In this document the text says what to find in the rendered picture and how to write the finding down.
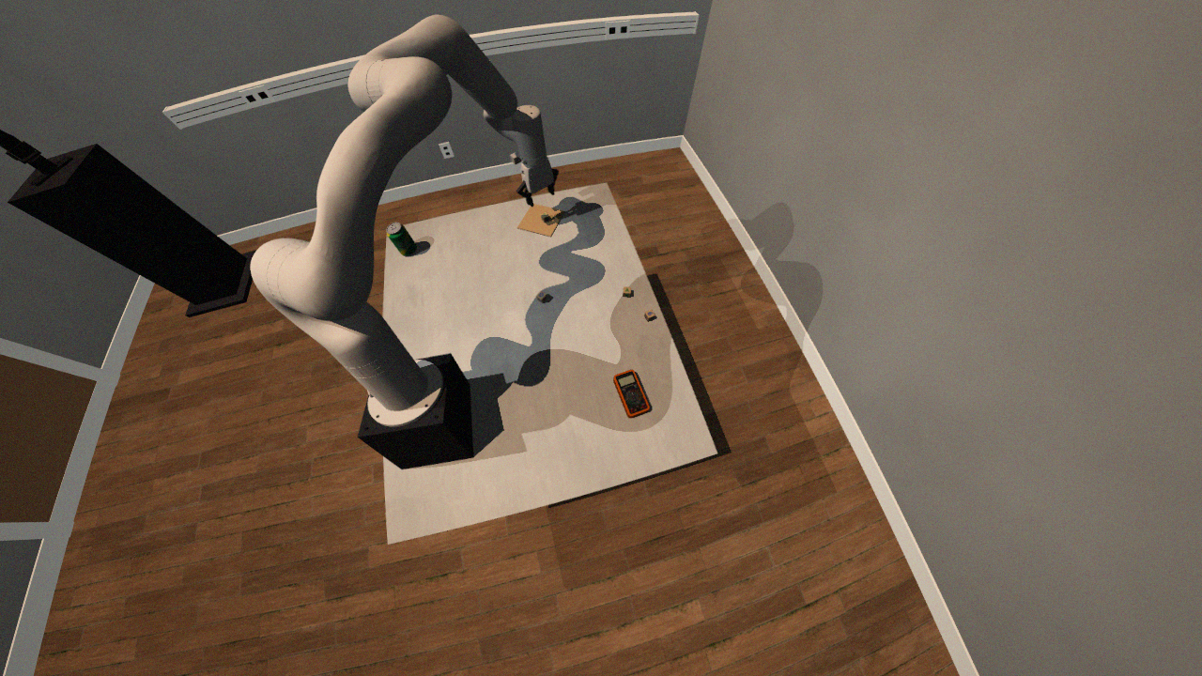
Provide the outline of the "green drink can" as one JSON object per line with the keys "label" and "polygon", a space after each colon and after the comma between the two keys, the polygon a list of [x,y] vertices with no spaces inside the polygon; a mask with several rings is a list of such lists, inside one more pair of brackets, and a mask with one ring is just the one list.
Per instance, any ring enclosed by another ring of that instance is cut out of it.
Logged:
{"label": "green drink can", "polygon": [[405,229],[404,225],[400,225],[400,223],[391,223],[386,231],[389,241],[393,242],[395,250],[399,250],[401,255],[407,256],[416,253],[417,245],[412,237],[409,236],[407,229]]}

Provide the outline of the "tan flat mat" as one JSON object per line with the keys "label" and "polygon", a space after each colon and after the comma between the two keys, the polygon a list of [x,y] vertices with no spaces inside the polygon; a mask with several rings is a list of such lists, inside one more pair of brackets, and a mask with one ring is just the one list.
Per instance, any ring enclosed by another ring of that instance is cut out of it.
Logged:
{"label": "tan flat mat", "polygon": [[[532,232],[532,235],[545,235],[547,237],[552,237],[565,210],[559,210],[557,208],[548,208],[540,204],[534,204],[534,206],[535,207],[530,207],[529,210],[526,210],[525,217],[522,219],[522,223],[516,229],[522,229]],[[545,210],[551,218],[548,223],[545,223],[545,220],[542,220],[540,217],[540,214],[545,213]]]}

